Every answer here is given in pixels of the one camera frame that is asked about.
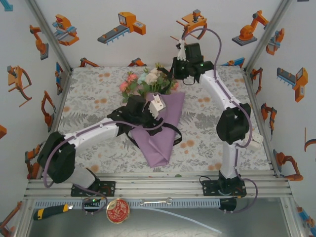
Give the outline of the thin white plastic tube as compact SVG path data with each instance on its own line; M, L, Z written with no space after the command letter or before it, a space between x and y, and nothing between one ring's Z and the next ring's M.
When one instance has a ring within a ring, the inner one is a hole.
M155 212L159 212L159 213L164 213L164 214L167 214L167 215L170 215L170 216L174 216L174 217L177 217L177 218L180 218L180 219L183 219L183 220L186 220L186 221L189 221L189 222L192 222L192 223L195 223L199 226L202 226L210 231L213 231L213 232L216 232L218 234L222 234L222 232L216 228L213 228L209 225L206 225L206 224L203 224L197 220L194 220L192 218L189 218L189 217L186 217L186 216L183 216L183 215L179 215L179 214L176 214L176 213L173 213L173 212L170 212L170 211L166 211L166 210L162 210L162 209L156 209L156 208L145 208L145 207L141 207L140 209L142 210L150 210L150 211L155 211Z

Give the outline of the pink artificial rose stem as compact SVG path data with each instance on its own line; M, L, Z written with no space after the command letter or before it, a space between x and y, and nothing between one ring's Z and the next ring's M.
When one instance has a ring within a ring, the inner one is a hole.
M129 97L131 97L137 92L138 87L139 87L138 76L133 72L128 72L127 78L119 86L119 90L123 97L122 102L127 103Z

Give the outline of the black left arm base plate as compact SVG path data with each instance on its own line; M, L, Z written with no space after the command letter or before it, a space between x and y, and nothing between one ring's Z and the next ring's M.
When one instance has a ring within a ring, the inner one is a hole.
M106 197L113 197L115 195L116 182L115 181L100 181L98 193L105 195ZM79 187L72 185L71 197L89 197L95 196L95 193L91 191L84 191Z

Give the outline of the pink and purple wrapping paper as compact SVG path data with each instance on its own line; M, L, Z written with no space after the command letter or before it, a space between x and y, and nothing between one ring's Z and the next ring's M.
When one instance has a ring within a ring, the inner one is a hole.
M138 145L151 168L169 164L173 146L182 142L178 123L183 109L185 93L175 92L161 96L166 104L162 131L154 136L150 136L147 131L142 129L131 131L131 138Z

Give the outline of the bouquet of artificial roses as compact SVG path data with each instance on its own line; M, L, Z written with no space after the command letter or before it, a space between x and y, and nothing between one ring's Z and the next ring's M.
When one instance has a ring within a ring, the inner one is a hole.
M174 67L171 66L169 70L167 70L160 63L156 63L155 67L158 72L157 81L153 85L153 92L158 92L160 94L170 94L172 91L175 91L178 87L177 80L174 79Z

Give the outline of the aluminium frame post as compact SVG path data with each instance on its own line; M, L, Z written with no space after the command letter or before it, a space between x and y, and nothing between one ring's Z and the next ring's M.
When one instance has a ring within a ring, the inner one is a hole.
M265 29L265 32L263 33L261 39L259 40L258 45L256 46L254 52L252 53L251 57L248 60L248 63L246 64L246 67L244 68L244 71L247 74L249 74L254 68L255 63L259 59L261 53L264 51L272 34L276 31L277 26L279 25L280 21L282 20L285 13L288 11L289 7L292 5L293 2L294 0L281 0L270 22L268 23L268 26Z
M24 0L24 1L28 5L28 8L30 9L33 16L35 17L37 23L39 24L39 27L44 31L44 34L45 34L48 42L50 43L51 47L53 48L54 52L56 53L61 64L64 66L63 69L65 69L65 71L68 74L71 74L73 69L72 69L68 59L66 58L64 52L62 51L60 44L58 43L57 39L55 38L53 31L49 27L49 24L48 24L44 14L43 14L43 12L39 8L36 0Z

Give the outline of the cream artificial flower stem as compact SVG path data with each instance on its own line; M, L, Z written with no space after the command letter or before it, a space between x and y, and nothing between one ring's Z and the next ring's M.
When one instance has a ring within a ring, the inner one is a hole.
M163 73L157 68L149 71L145 76L145 83L149 86L150 92L158 92L163 82Z

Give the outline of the round red gold tin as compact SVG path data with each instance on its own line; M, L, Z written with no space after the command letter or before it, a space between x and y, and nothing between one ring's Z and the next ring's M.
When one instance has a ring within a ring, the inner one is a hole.
M130 206L127 201L117 198L109 202L106 209L107 218L111 223L121 224L130 215Z

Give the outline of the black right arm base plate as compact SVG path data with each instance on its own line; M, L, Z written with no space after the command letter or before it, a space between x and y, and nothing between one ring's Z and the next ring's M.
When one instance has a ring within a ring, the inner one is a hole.
M243 181L233 182L228 186L220 186L218 180L202 181L204 196L219 197L245 197L247 195L246 187Z

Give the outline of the white square alarm clock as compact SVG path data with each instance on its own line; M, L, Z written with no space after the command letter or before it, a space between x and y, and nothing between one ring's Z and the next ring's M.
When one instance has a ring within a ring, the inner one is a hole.
M248 150L255 152L261 148L262 144L263 144L263 136L258 133L253 132L250 139L250 143L248 144L246 148Z

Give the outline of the yellow and black utility knife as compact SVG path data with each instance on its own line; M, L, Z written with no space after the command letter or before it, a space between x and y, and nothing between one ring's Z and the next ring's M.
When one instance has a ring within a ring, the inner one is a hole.
M37 221L37 220L46 219L48 217L67 212L67 211L73 209L73 207L74 207L73 205L64 204L64 205L51 206L51 207L43 208L43 209L38 210L33 215L33 220Z

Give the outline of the silver open-ended wrench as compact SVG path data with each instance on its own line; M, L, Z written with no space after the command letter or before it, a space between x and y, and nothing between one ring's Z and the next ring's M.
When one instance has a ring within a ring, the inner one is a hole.
M139 204L140 205L149 205L149 204L167 204L171 205L173 199L171 197L162 198L162 199L140 199Z

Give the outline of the aluminium side rail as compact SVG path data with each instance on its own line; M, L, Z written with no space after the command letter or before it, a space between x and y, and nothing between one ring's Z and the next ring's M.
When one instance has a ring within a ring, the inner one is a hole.
M251 79L250 76L247 72L243 72L243 78L245 80L245 86L247 89L247 93L250 99L250 102L252 104L253 107L253 113L257 122L257 126L258 126L258 130L259 133L263 136L263 146L264 146L264 150L267 156L267 159L269 161L270 166L272 167L274 174L277 178L280 178L280 172L277 168L277 163L276 163L276 159L274 157L273 154L273 149L271 146L271 142L269 140L269 136L265 130L265 122L263 121L262 115L261 115L261 110L260 110L260 106L259 103L256 99L256 95L254 92L254 89L252 87L252 83L251 83Z
M57 112L55 113L55 119L54 119L54 122L52 124L52 129L49 132L49 134L51 134L52 132L57 131L58 128L59 128L60 119L61 119L61 116L62 116L62 113L63 113L63 109L64 109L65 101L66 101L66 98L67 98L67 94L68 94L68 91L69 91L70 83L71 83L71 80L72 80L73 72L74 72L74 69L71 68L71 71L67 74L67 77L65 79L64 89L63 89L62 97L61 97L61 102L60 102L60 105L58 107Z

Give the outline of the floral tablecloth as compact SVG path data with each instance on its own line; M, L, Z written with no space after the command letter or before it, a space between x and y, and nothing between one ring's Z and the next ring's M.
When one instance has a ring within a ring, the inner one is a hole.
M62 134L91 126L122 106L120 85L129 73L141 75L142 67L76 68L72 73L58 131ZM200 84L178 84L185 93L179 121L183 140L165 166L150 167L142 152L126 135L92 145L76 158L76 164L95 173L205 172L222 165L222 142L216 134L221 112Z

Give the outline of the black control box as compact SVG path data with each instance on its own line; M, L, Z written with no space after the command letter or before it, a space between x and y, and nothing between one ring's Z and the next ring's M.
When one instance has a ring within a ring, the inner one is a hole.
M81 203L81 209L85 215L94 215L103 209L101 200L98 198L85 198Z
M237 207L237 200L235 198L221 198L219 209L224 212L233 212Z

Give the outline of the pale blue artificial flower stem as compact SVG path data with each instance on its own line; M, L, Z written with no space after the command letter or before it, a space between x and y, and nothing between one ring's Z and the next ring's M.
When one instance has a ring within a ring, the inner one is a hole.
M137 87L137 92L142 96L142 97L146 97L147 93L150 90L150 85L146 82L146 77L149 73L143 73L137 83L138 83L138 87Z

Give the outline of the aluminium frame rail bed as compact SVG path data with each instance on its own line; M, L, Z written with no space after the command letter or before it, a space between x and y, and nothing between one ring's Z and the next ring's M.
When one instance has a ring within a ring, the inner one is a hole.
M205 175L212 180L217 179L216 171L202 172L153 172L153 173L99 173L102 181L115 181L115 197L117 198L202 198L203 192L200 176ZM247 197L283 198L292 196L289 182L285 178L277 178L272 170L243 170ZM45 188L42 180L28 182L24 198L70 198L70 183L54 184Z

